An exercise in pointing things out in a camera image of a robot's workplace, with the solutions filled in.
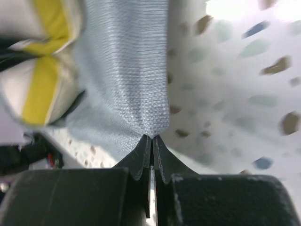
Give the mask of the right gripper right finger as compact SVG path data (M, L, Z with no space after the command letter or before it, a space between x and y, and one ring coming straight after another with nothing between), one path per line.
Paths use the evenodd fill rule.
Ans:
M201 175L173 155L160 136L152 147L157 225L300 225L287 189L275 177Z

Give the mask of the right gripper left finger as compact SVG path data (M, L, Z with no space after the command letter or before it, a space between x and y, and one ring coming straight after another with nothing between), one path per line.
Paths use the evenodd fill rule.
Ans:
M150 217L151 140L112 168L28 170L0 205L3 226L144 226Z

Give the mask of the white pillow yellow edge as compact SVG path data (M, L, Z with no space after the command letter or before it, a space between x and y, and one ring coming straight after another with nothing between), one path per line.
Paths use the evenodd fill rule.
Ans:
M84 25L80 0L0 3L0 96L23 124L60 119L80 94L73 58Z

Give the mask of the grey-blue pillowcase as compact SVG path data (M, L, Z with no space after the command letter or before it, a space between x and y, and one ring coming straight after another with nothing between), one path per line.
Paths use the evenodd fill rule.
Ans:
M85 0L82 95L48 134L82 167L111 167L169 126L166 0Z

